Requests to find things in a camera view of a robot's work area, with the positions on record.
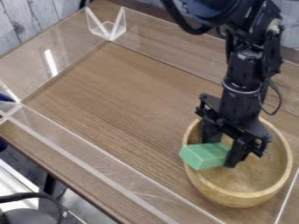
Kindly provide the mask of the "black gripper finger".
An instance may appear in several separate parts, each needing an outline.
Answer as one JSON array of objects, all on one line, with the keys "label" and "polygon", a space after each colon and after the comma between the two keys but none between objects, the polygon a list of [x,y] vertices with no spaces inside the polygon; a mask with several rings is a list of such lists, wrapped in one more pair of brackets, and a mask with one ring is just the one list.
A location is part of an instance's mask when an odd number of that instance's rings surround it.
[{"label": "black gripper finger", "polygon": [[248,154],[247,146],[248,141],[243,136],[234,140],[224,162],[226,167],[235,168],[238,163],[243,161],[243,157]]},{"label": "black gripper finger", "polygon": [[204,116],[202,119],[202,142],[204,144],[214,144],[220,141],[223,132],[219,129],[216,123]]}]

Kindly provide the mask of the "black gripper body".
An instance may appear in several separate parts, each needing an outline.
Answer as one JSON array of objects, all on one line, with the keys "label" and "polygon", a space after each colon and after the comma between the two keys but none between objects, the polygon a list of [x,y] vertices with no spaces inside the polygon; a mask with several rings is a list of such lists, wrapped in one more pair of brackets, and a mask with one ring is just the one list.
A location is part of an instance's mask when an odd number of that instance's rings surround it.
[{"label": "black gripper body", "polygon": [[263,157],[272,136],[264,124],[259,121],[259,114],[264,110],[263,103],[268,84],[259,82],[254,86],[239,86],[223,82],[222,97],[200,94],[200,105],[195,109],[203,119],[207,116],[219,126],[223,136],[247,139],[247,155],[250,153]]}]

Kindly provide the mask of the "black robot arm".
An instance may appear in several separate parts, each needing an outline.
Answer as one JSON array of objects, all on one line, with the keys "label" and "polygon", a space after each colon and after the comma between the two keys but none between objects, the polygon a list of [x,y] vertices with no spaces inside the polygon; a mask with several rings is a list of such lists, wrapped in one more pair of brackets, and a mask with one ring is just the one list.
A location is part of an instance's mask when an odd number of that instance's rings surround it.
[{"label": "black robot arm", "polygon": [[200,23],[192,27],[174,0],[162,0],[180,28],[202,35],[224,29],[228,70],[222,82],[222,96],[200,95],[195,113],[202,118],[202,141],[215,144],[232,138],[224,165],[234,168],[250,154],[263,157],[272,136],[259,120],[266,111],[270,90],[279,88],[272,77],[284,63],[280,39],[284,26],[280,9],[272,0],[182,0],[187,13]]}]

